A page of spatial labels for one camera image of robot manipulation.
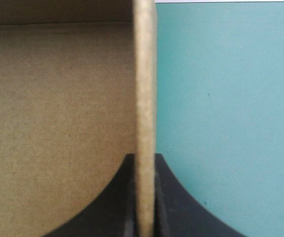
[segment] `corrugated cardboard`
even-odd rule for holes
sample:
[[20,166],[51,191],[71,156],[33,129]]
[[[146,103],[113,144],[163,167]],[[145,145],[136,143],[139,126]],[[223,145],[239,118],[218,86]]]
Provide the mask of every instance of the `corrugated cardboard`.
[[[38,237],[75,216],[136,144],[139,227],[151,235],[155,28],[135,18],[133,34],[131,2],[114,2],[0,0],[0,237]],[[150,3],[135,5],[147,22]],[[135,41],[136,59],[134,35],[152,39]]]
[[137,111],[137,220],[140,236],[153,235],[156,147],[157,13],[152,0],[134,1]]
[[131,0],[0,0],[0,25],[132,21]]

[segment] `black holder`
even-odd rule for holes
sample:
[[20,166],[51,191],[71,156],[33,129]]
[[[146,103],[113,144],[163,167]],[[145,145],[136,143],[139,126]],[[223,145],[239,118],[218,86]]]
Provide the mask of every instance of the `black holder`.
[[[244,237],[201,206],[179,183],[164,158],[155,155],[154,237]],[[81,213],[44,237],[137,236],[134,154],[103,192]]]

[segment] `teal wall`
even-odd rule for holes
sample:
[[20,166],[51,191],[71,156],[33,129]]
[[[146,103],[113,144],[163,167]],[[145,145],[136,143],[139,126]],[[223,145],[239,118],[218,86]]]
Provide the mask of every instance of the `teal wall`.
[[157,11],[157,151],[221,220],[284,237],[284,3]]

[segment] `painted wall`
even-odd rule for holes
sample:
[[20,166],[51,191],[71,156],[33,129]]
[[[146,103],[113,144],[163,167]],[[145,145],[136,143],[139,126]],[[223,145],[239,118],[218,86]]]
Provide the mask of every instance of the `painted wall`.
[[221,220],[284,237],[284,3],[157,11],[157,151]]

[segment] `cardboard box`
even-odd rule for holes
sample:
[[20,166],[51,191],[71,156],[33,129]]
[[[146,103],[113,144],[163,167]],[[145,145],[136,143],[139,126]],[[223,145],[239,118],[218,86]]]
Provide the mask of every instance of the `cardboard box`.
[[62,225],[127,153],[151,236],[156,21],[151,0],[0,0],[0,237]]

